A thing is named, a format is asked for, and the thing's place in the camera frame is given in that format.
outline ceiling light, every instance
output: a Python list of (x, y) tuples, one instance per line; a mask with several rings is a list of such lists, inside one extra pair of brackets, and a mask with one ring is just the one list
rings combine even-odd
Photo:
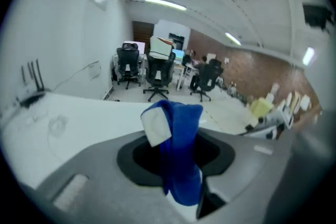
[(241, 46), (241, 43), (239, 42), (239, 40), (237, 38), (235, 38), (233, 35), (231, 35), (230, 33), (226, 32), (225, 35), (231, 39), (235, 44), (237, 45), (240, 45)]
[(308, 49), (306, 51), (306, 54), (304, 55), (303, 60), (302, 60), (302, 62), (305, 66), (307, 66), (310, 63), (314, 54), (315, 54), (315, 50), (311, 47), (308, 47)]
[(151, 2), (151, 3), (156, 3), (156, 4), (160, 4), (160, 5), (165, 5), (171, 8), (177, 8), (179, 10), (187, 10), (186, 7), (180, 6), (178, 4), (174, 4), (168, 1), (164, 1), (164, 0), (145, 0), (146, 2)]

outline floor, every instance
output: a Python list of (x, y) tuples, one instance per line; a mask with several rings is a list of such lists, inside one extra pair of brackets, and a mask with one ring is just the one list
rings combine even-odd
[[(176, 91), (176, 84), (178, 80), (178, 73), (174, 73), (173, 80), (167, 87), (169, 94), (167, 97), (174, 102), (185, 104), (201, 104), (203, 106), (203, 113), (210, 117), (218, 127), (219, 131), (229, 134), (239, 134), (245, 132), (245, 126), (248, 124), (255, 125), (257, 120), (253, 117), (251, 112), (243, 106), (243, 104), (230, 97), (225, 91), (219, 87), (215, 87), (208, 95), (212, 98), (211, 102), (207, 97), (204, 97), (203, 102), (200, 102), (200, 95), (193, 94), (190, 96), (189, 86), (190, 78), (186, 79), (180, 91)], [(114, 83), (114, 91), (108, 98), (108, 101), (120, 100), (121, 102), (144, 102), (148, 103), (148, 98), (151, 92), (143, 94), (143, 89), (149, 88), (147, 82), (143, 83), (140, 87), (137, 84), (130, 83), (129, 89), (126, 90), (126, 82)], [(163, 97), (155, 95), (151, 102), (162, 100)]]

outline person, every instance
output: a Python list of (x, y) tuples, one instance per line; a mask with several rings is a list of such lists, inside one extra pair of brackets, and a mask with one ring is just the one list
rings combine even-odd
[[(207, 60), (206, 56), (203, 55), (202, 56), (202, 60), (197, 65), (195, 65), (194, 68), (200, 70), (202, 67), (204, 67), (206, 65), (206, 60)], [(197, 87), (198, 87), (198, 82), (199, 82), (199, 75), (196, 74), (196, 75), (194, 75), (191, 78), (191, 82), (190, 82), (190, 87), (189, 88), (192, 91), (195, 91), (197, 89)]]

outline yellow object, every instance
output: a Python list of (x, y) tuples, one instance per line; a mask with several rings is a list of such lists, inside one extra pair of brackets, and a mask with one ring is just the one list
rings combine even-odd
[(265, 100), (265, 98), (259, 98), (251, 104), (250, 110), (256, 118), (259, 118), (265, 116), (273, 106), (274, 105)]

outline office room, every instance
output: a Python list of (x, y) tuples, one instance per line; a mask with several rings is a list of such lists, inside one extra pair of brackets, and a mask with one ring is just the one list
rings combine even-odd
[(9, 179), (69, 223), (281, 223), (334, 161), (335, 18), (333, 0), (9, 0)]

